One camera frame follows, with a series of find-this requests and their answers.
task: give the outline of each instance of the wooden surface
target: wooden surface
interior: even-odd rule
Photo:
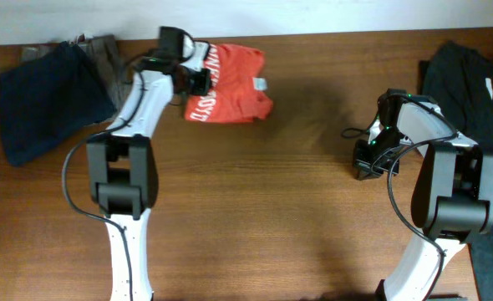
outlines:
[[[385,177],[356,181],[352,140],[387,88],[416,92],[417,66],[447,39],[493,54],[493,28],[219,38],[266,52],[262,76],[275,106],[248,125],[190,123],[168,107],[153,139],[160,194],[148,230],[150,281],[159,300],[299,300],[372,293],[400,260],[410,232],[389,205]],[[120,43],[126,56],[154,41]],[[19,47],[0,47],[0,71]],[[0,143],[0,300],[107,300],[105,226],[69,209],[61,164],[80,131],[22,168]],[[409,200],[421,158],[394,181]],[[72,195],[89,199],[84,152],[70,169]],[[465,249],[436,293],[477,300]]]

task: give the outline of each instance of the black garment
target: black garment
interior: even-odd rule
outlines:
[[[0,132],[14,166],[114,112],[96,67],[79,46],[63,42],[52,53],[0,74]]]
[[[422,94],[438,101],[443,115],[481,145],[493,146],[493,99],[485,85],[493,60],[475,50],[447,43],[426,70]],[[493,300],[493,228],[471,244],[471,257],[482,300]]]

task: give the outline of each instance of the white backdrop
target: white backdrop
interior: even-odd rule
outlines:
[[[0,44],[155,38],[160,25],[195,37],[488,27],[493,0],[0,0]]]

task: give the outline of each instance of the clothing label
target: clothing label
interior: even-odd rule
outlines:
[[[267,81],[261,78],[254,78],[254,89],[265,91],[267,89]]]
[[[493,87],[491,86],[491,79],[486,78],[486,88],[488,93],[490,93],[490,99],[493,100]]]

